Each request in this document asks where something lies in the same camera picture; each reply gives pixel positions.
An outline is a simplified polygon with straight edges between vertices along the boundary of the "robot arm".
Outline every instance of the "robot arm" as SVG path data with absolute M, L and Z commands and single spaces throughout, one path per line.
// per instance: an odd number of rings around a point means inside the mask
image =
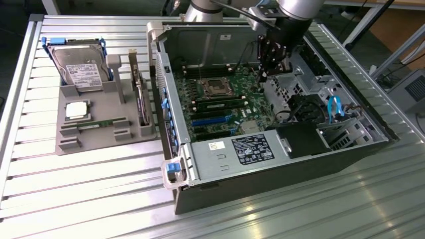
M 242 11 L 218 0 L 212 3 L 231 8 L 250 18 L 254 30 L 260 25 L 267 34 L 259 36 L 258 58 L 260 60 L 260 82 L 271 75 L 292 72 L 290 57 L 312 23 L 326 0 L 279 0 L 279 6 L 260 5 Z

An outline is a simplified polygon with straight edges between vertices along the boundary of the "metal rack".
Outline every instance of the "metal rack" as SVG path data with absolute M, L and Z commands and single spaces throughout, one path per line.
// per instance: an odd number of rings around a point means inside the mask
M 59 73 L 41 38 L 103 36 L 111 54 L 138 49 L 149 76 L 154 20 L 179 18 L 33 18 L 0 123 L 2 238 L 424 238 L 425 138 L 323 25 L 311 32 L 402 137 L 343 172 L 176 216 L 160 140 L 54 154 Z

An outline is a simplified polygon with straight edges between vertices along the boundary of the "silver metal panel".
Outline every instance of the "silver metal panel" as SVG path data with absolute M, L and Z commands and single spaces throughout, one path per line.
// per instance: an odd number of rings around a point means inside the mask
M 126 57 L 131 44 L 142 47 L 138 42 L 147 39 L 142 29 L 150 19 L 159 18 L 47 16 L 43 26 L 49 28 L 30 24 L 29 47 L 13 83 L 18 89 L 10 96 L 17 101 L 9 101 L 3 116 L 13 121 L 2 121 L 2 129 L 10 132 L 2 134 L 2 238 L 424 238 L 425 139 L 320 25 L 311 27 L 315 36 L 374 106 L 384 105 L 383 117 L 402 137 L 391 148 L 340 173 L 176 216 L 174 195 L 162 182 L 160 141 L 53 154 L 50 128 L 57 123 L 58 97 L 45 99 L 33 92 L 38 99 L 26 100 L 27 89 L 42 89 L 46 94 L 46 89 L 54 92 L 59 86 L 58 76 L 31 77 L 34 69 L 50 67 L 35 66 L 39 38 L 102 35 L 107 43 L 115 41 Z M 79 25 L 95 20 L 91 32 L 82 33 Z M 119 30 L 125 24 L 131 32 Z M 118 31 L 106 32 L 109 27 Z

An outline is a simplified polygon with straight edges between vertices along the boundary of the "hard drive label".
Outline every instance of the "hard drive label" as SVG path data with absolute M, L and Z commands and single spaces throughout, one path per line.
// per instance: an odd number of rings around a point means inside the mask
M 102 86 L 97 64 L 67 65 L 67 70 L 77 88 Z
M 263 162 L 275 158 L 264 134 L 232 139 L 239 162 L 243 165 Z

